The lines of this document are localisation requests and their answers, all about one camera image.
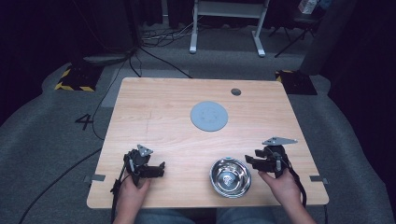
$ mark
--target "person's left hand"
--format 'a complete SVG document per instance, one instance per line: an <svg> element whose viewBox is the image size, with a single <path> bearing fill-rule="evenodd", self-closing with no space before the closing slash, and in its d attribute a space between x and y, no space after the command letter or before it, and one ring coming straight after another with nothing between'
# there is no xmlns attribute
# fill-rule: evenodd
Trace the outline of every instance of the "person's left hand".
<svg viewBox="0 0 396 224"><path fill-rule="evenodd" d="M134 223L134 219L146 198L151 179L137 188L131 176L127 176L120 187L117 201L117 216L114 223Z"/></svg>

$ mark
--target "round gray disc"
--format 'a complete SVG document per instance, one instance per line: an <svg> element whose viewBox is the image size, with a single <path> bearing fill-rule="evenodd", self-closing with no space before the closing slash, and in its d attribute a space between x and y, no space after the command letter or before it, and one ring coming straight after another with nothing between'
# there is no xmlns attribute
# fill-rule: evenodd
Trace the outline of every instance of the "round gray disc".
<svg viewBox="0 0 396 224"><path fill-rule="evenodd" d="M204 101L195 105L190 113L192 123L206 132L222 129L228 121L228 113L218 103Z"/></svg>

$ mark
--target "wooden table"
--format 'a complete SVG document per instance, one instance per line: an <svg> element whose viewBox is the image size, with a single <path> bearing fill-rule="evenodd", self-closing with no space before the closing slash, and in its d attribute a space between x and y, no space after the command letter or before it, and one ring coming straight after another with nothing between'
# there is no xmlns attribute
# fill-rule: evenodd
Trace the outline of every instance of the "wooden table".
<svg viewBox="0 0 396 224"><path fill-rule="evenodd" d="M231 89L242 94L235 96ZM228 123L219 131L204 132L191 122L191 109L213 101L228 112ZM104 181L92 181L87 204L110 208L114 181L120 175L123 155L140 144L154 150L149 165L165 161L165 173L151 184L144 207L222 207L278 205L270 188L247 164L252 184L237 199L220 196L210 184L209 170L223 157L246 164L262 141L273 136L297 139L285 145L293 168L307 194L307 204L329 201L298 121L280 82L185 78L133 78L122 81L120 93L96 167Z"/></svg>

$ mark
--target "black base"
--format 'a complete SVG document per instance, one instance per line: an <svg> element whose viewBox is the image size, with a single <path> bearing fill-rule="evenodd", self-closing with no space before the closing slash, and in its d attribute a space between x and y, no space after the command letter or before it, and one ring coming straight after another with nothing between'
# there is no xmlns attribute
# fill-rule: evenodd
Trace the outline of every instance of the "black base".
<svg viewBox="0 0 396 224"><path fill-rule="evenodd" d="M73 65L67 67L55 90L66 91L95 91L96 83L103 72L102 66L87 66L76 68Z"/></svg>
<svg viewBox="0 0 396 224"><path fill-rule="evenodd" d="M299 71L278 70L275 77L283 84L287 94L318 95L309 76Z"/></svg>

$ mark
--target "shiny stainless steel bowl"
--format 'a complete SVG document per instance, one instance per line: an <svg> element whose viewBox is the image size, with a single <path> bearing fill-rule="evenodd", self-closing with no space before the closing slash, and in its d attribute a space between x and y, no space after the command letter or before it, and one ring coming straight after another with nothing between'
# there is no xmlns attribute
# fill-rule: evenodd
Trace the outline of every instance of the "shiny stainless steel bowl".
<svg viewBox="0 0 396 224"><path fill-rule="evenodd" d="M216 161L209 175L213 188L227 198L241 197L250 188L250 171L244 163L230 157Z"/></svg>

